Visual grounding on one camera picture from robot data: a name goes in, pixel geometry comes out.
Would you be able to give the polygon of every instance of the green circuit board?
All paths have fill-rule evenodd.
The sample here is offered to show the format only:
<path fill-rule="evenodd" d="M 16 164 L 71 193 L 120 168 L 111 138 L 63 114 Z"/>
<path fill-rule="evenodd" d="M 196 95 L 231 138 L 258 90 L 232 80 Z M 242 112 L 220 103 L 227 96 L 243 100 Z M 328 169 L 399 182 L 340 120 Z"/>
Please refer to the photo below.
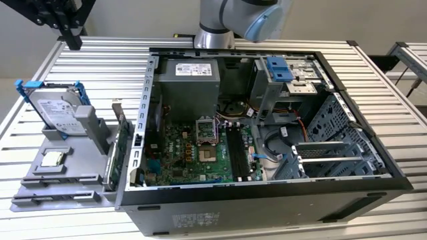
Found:
<path fill-rule="evenodd" d="M 215 146 L 196 145 L 196 125 L 175 123 L 166 127 L 164 150 L 160 159 L 160 171 L 155 177 L 156 186 L 174 186 L 183 184 L 231 183 L 234 182 L 232 166 L 228 155 L 226 127 L 218 127 L 219 142 Z M 246 143 L 246 155 L 250 147 L 255 144 L 251 129 L 242 129 L 242 140 Z M 215 161 L 206 161 L 203 149 L 211 149 Z M 252 162 L 252 180 L 262 180 L 262 169 L 259 161 Z"/>

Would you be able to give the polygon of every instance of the side panel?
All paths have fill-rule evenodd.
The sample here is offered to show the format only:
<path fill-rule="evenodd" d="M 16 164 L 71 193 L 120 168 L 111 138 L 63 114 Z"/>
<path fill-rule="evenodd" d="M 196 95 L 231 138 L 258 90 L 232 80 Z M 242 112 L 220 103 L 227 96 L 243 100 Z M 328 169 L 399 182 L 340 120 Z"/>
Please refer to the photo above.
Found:
<path fill-rule="evenodd" d="M 402 194 L 348 192 L 240 200 L 123 206 L 146 236 L 319 224 L 342 215 L 346 222 Z"/>

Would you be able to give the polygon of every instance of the motherboard chip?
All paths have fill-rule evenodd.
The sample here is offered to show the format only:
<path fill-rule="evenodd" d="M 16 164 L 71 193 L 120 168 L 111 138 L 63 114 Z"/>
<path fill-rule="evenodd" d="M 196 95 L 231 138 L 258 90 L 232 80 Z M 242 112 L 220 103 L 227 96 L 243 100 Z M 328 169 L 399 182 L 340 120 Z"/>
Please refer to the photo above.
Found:
<path fill-rule="evenodd" d="M 179 178 L 184 176 L 183 170 L 174 170 L 172 171 L 172 177 Z"/>

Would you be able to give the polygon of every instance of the hard drive label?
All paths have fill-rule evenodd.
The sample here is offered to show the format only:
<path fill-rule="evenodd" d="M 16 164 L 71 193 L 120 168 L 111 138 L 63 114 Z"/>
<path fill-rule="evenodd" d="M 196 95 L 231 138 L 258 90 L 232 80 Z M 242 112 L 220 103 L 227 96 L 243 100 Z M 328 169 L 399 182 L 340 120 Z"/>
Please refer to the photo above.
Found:
<path fill-rule="evenodd" d="M 56 129 L 68 135 L 86 134 L 82 123 L 75 118 L 74 106 L 64 100 L 40 99 L 38 103 Z"/>

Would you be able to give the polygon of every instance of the label sticker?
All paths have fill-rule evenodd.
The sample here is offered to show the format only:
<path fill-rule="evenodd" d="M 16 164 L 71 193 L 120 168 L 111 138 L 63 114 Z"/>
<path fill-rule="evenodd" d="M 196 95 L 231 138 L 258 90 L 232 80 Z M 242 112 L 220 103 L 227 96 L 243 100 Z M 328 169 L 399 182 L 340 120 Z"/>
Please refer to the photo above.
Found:
<path fill-rule="evenodd" d="M 252 109 L 251 107 L 248 108 L 246 115 L 248 115 L 250 117 L 252 117 L 252 115 L 254 115 L 254 109 Z"/>
<path fill-rule="evenodd" d="M 287 127 L 286 127 L 286 126 L 280 127 L 280 133 L 282 133 L 282 136 L 283 136 L 283 137 L 287 137 L 287 136 L 288 136 L 288 130 L 287 130 Z"/>
<path fill-rule="evenodd" d="M 176 214 L 176 215 L 172 215 L 172 220 L 176 228 L 215 226 L 219 224 L 220 213 L 206 212 L 206 213 Z"/>
<path fill-rule="evenodd" d="M 175 67 L 176 76 L 212 76 L 212 68 L 208 63 L 179 63 Z"/>
<path fill-rule="evenodd" d="M 87 134 L 82 123 L 75 118 L 74 106 L 64 100 L 40 99 L 38 101 L 44 116 L 56 129 L 68 135 Z"/>

